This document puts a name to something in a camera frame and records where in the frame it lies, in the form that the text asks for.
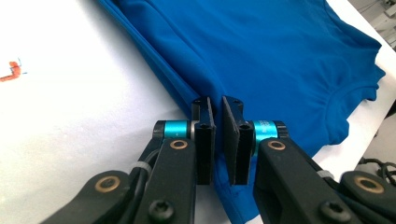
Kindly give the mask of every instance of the white table surface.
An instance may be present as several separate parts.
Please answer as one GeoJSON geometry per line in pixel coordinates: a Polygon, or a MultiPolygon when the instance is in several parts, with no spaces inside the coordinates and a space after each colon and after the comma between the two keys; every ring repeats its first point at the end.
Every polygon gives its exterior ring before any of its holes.
{"type": "MultiPolygon", "coordinates": [[[[346,0],[329,2],[385,45],[346,0]]],[[[130,172],[158,119],[185,119],[95,1],[2,1],[0,31],[0,64],[19,57],[27,72],[0,82],[0,223],[38,223],[92,176],[130,172]]],[[[377,100],[353,112],[341,145],[315,156],[336,178],[354,169],[396,98],[395,53],[385,46],[376,62],[387,72],[377,100]]],[[[198,224],[229,222],[211,187],[198,187],[195,216],[198,224]]]]}

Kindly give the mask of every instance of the metal ring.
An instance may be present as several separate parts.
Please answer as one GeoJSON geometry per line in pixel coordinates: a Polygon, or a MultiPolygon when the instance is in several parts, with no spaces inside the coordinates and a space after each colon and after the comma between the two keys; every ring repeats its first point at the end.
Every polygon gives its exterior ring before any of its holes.
{"type": "Polygon", "coordinates": [[[120,182],[120,179],[115,175],[105,176],[96,182],[95,189],[102,193],[108,193],[116,189],[120,185],[120,182]],[[113,181],[113,183],[108,187],[103,187],[102,185],[105,183],[105,181],[113,181]]]}
{"type": "Polygon", "coordinates": [[[378,182],[374,181],[373,179],[370,179],[370,178],[367,178],[367,177],[364,177],[361,175],[357,175],[357,176],[355,176],[354,180],[355,180],[355,184],[361,189],[364,189],[366,191],[376,193],[376,194],[380,194],[380,193],[384,192],[384,187],[382,185],[380,185],[378,182]],[[373,184],[374,187],[370,188],[370,187],[365,186],[362,183],[363,181],[367,181],[370,184],[373,184]]]}
{"type": "Polygon", "coordinates": [[[189,144],[186,141],[183,140],[175,140],[173,142],[171,142],[171,148],[172,149],[184,149],[188,146],[189,144]]]}
{"type": "Polygon", "coordinates": [[[268,147],[270,147],[271,149],[275,149],[275,150],[283,150],[286,148],[285,144],[283,144],[279,141],[268,142],[268,147]]]}

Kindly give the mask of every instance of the blue t-shirt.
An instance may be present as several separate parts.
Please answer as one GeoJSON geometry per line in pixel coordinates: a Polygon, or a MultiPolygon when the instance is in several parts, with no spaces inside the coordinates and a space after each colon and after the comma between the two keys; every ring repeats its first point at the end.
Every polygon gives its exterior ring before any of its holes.
{"type": "Polygon", "coordinates": [[[348,134],[347,117],[374,100],[380,44],[341,21],[325,0],[100,0],[132,35],[189,116],[210,96],[218,111],[215,186],[233,223],[258,215],[249,185],[228,182],[221,96],[245,103],[246,120],[282,120],[309,155],[348,134]]]}

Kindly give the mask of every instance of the black screw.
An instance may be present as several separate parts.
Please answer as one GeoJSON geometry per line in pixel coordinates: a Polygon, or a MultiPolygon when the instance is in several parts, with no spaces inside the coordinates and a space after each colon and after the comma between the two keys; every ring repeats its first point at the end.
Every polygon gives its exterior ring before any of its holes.
{"type": "Polygon", "coordinates": [[[319,208],[321,214],[333,223],[346,223],[351,215],[338,202],[324,202],[319,208]]]}
{"type": "Polygon", "coordinates": [[[156,200],[148,208],[148,215],[154,223],[168,223],[174,213],[173,205],[164,200],[156,200]]]}

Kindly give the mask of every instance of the black cable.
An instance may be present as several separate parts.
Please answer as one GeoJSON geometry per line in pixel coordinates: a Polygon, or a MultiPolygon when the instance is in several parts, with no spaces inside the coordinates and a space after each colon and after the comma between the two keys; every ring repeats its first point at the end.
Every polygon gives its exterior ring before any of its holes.
{"type": "Polygon", "coordinates": [[[359,164],[366,164],[366,163],[376,163],[379,166],[379,170],[377,171],[377,175],[385,180],[388,180],[389,183],[396,187],[396,171],[390,171],[389,167],[393,167],[396,169],[396,164],[393,162],[382,162],[378,159],[365,159],[364,157],[361,158],[359,164]]]}
{"type": "Polygon", "coordinates": [[[134,216],[139,208],[139,204],[142,201],[146,183],[149,179],[148,171],[142,168],[135,168],[138,170],[138,179],[136,182],[136,187],[134,189],[134,196],[131,201],[126,205],[126,209],[124,210],[121,219],[119,220],[119,224],[127,224],[133,223],[134,216]]]}
{"type": "MultiPolygon", "coordinates": [[[[140,161],[144,161],[149,164],[150,167],[153,167],[159,152],[159,149],[155,149],[151,151],[146,158],[141,158],[140,161]]],[[[142,201],[145,193],[146,184],[149,180],[149,172],[146,169],[135,167],[131,174],[136,174],[135,178],[137,178],[137,181],[132,181],[132,183],[135,184],[132,184],[131,186],[131,189],[134,189],[134,195],[132,196],[132,200],[126,205],[126,208],[118,222],[119,224],[132,223],[134,221],[137,209],[139,208],[140,202],[142,201]]]]}

